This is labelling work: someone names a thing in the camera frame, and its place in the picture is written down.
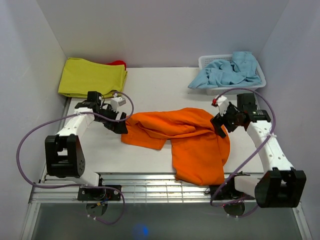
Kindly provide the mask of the orange trousers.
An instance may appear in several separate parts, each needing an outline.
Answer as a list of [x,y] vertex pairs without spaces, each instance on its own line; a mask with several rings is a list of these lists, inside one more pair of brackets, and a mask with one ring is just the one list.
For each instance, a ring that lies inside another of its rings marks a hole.
[[128,145],[161,150],[171,142],[175,178],[198,186],[224,182],[224,165],[230,155],[228,136],[222,138],[211,124],[213,115],[199,108],[133,114],[126,122]]

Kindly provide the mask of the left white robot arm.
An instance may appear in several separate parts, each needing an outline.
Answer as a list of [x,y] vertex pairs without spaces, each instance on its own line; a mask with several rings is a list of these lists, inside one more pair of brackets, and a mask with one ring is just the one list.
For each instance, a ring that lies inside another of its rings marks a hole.
[[116,134],[127,134],[127,114],[118,108],[126,104],[126,99],[114,93],[109,103],[97,91],[89,91],[87,99],[74,107],[72,116],[65,126],[55,135],[49,135],[44,141],[47,174],[57,178],[90,186],[88,193],[100,200],[106,195],[106,187],[100,184],[100,175],[86,167],[81,146],[81,138],[93,122],[102,123],[105,128]]

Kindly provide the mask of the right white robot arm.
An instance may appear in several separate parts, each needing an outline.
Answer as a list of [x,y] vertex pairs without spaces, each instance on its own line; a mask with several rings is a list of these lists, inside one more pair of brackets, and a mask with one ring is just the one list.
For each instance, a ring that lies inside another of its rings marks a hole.
[[253,141],[256,150],[249,156],[258,155],[263,177],[258,179],[240,170],[245,160],[211,195],[214,200],[225,189],[226,194],[237,199],[240,195],[253,197],[260,208],[295,208],[299,205],[307,181],[304,171],[296,170],[282,151],[274,134],[276,117],[257,107],[252,93],[237,95],[237,104],[218,95],[212,105],[219,113],[211,119],[215,133],[225,139],[227,133],[243,127]]

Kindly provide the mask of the folded red trousers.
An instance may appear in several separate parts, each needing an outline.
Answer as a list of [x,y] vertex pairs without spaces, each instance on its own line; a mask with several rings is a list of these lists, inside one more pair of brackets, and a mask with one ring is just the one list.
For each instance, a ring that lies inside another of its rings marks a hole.
[[120,66],[123,65],[125,69],[127,69],[127,64],[123,60],[115,60],[109,63],[106,63],[108,66]]

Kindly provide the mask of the light blue trousers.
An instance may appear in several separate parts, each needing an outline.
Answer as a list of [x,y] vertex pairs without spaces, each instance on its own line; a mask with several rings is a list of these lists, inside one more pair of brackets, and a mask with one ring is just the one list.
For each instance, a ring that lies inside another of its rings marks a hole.
[[202,68],[190,89],[212,89],[228,87],[251,87],[262,83],[256,74],[258,61],[249,51],[235,51],[231,60],[215,59]]

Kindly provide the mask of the folded yellow trousers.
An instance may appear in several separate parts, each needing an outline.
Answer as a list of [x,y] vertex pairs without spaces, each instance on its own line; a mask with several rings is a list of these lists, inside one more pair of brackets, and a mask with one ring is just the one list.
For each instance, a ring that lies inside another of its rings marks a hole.
[[68,58],[62,70],[58,93],[71,98],[86,98],[96,91],[110,98],[121,92],[127,79],[123,64],[107,65],[82,58]]

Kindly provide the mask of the white plastic basket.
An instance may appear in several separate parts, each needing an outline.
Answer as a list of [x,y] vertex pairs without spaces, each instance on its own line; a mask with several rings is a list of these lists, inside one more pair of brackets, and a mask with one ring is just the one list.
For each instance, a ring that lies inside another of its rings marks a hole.
[[[202,70],[210,62],[214,60],[226,60],[230,62],[232,58],[233,58],[233,54],[203,55],[198,58],[198,67],[199,67],[199,70]],[[226,95],[230,95],[230,94],[237,95],[237,94],[248,93],[249,92],[248,89],[255,91],[257,89],[264,88],[267,82],[259,62],[257,62],[255,73],[260,77],[261,83],[253,86],[245,86],[244,88],[246,90],[234,89],[234,87],[215,87],[215,88],[205,88],[204,89],[205,93],[208,96],[216,96],[216,95],[222,94],[224,91],[231,89],[231,91],[228,91]]]

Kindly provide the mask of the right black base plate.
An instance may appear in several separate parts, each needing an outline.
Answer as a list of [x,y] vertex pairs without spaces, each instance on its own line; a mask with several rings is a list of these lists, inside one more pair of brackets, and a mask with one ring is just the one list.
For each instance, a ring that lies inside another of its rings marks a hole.
[[214,194],[218,188],[219,188],[219,185],[210,185],[209,186],[209,194],[210,194],[211,198],[213,198],[214,200],[236,200],[236,199],[240,199],[243,197],[245,200],[254,200],[254,197],[236,190],[230,184],[226,184],[225,186],[223,186],[222,189],[219,190],[218,193],[214,197]]

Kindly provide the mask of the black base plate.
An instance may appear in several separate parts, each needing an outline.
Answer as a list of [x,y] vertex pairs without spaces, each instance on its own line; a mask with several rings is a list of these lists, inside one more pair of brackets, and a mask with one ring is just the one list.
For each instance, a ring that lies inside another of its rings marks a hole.
[[236,200],[236,199],[240,199],[243,197],[245,200],[254,200],[254,197],[236,190],[230,184],[226,184],[225,186],[223,186],[222,189],[219,190],[218,193],[214,197],[214,194],[218,188],[219,188],[219,185],[210,185],[209,186],[209,194],[210,194],[211,198],[213,198],[214,200]]
[[105,185],[103,188],[79,187],[78,201],[119,201],[121,185]]

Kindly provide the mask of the aluminium rail frame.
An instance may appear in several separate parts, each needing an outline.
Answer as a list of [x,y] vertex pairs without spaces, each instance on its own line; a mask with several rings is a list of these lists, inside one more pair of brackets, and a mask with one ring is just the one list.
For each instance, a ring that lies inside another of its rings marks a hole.
[[24,240],[310,240],[301,205],[256,208],[244,201],[245,217],[211,207],[207,186],[176,180],[171,149],[122,145],[119,137],[93,123],[81,140],[87,167],[99,170],[105,185],[120,185],[124,199],[110,201],[105,225],[89,219],[90,201],[65,178],[44,174],[47,189],[31,192]]

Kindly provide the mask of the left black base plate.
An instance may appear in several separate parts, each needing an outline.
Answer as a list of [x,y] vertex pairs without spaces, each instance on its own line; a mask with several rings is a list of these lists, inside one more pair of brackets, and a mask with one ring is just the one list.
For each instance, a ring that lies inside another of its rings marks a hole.
[[78,201],[119,201],[121,185],[105,185],[103,188],[79,187]]

